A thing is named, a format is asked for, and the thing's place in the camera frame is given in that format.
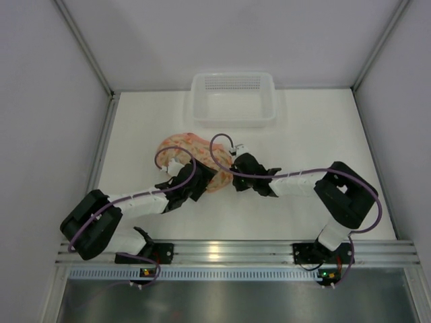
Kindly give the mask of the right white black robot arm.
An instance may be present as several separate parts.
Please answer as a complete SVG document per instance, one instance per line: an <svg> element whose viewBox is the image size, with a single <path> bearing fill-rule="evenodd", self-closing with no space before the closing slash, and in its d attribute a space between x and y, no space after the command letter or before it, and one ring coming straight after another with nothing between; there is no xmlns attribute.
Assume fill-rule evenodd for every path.
<svg viewBox="0 0 431 323"><path fill-rule="evenodd" d="M261 196L273 198L316 196L326 207L331 216L307 252L312 257L307 263L329 262L342 242L361 226L377 204L376 189L341 161L333 162L323 170L325 175L315 180L314 172L276 178L280 168L266 169L248 152L236 152L233 156L230 171L236 191L251 188Z"/></svg>

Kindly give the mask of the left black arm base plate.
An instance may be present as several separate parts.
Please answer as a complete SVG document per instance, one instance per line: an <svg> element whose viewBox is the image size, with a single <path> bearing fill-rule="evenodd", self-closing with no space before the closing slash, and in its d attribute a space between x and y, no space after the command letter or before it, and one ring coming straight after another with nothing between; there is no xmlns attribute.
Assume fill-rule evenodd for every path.
<svg viewBox="0 0 431 323"><path fill-rule="evenodd" d="M170 264L174 255L174 244L160 242L138 242L136 245L122 246L116 253L116 264L144 264L149 260L158 264Z"/></svg>

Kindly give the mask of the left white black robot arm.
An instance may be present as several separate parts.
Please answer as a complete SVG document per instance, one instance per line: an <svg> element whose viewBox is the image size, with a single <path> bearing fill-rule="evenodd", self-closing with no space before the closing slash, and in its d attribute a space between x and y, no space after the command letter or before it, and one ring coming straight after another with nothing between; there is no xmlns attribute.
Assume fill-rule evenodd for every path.
<svg viewBox="0 0 431 323"><path fill-rule="evenodd" d="M143 192L108 195L95 189L78 203L60 224L69 251L83 260L103 252L143 254L152 243L140 227L127 229L125 222L144 215L161 215L180 208L187 200L198 201L217 174L196 159L182 165L172 158L162 170L171 179Z"/></svg>

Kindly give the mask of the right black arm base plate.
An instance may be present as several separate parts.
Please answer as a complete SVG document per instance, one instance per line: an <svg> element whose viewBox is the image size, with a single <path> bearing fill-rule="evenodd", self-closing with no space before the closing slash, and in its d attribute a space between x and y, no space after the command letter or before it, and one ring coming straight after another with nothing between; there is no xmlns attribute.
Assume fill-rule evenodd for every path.
<svg viewBox="0 0 431 323"><path fill-rule="evenodd" d="M341 243L334 251L324 247L317 241L292 244L294 263L300 265L349 264L355 262L352 246Z"/></svg>

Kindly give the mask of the pink mesh bra laundry bag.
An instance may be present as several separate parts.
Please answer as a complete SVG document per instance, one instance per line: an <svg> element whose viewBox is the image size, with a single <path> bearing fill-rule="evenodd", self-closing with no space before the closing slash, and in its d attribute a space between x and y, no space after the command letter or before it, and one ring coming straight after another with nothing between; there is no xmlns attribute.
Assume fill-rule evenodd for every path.
<svg viewBox="0 0 431 323"><path fill-rule="evenodd" d="M232 183L233 175L221 169L212 159L209 152L209 141L194 133L179 133L163 140L156 149L155 164L165 170L172 159L182 165L191 161L190 156L178 147L186 149L198 162L216 171L215 176L207 185L207 193L217 192Z"/></svg>

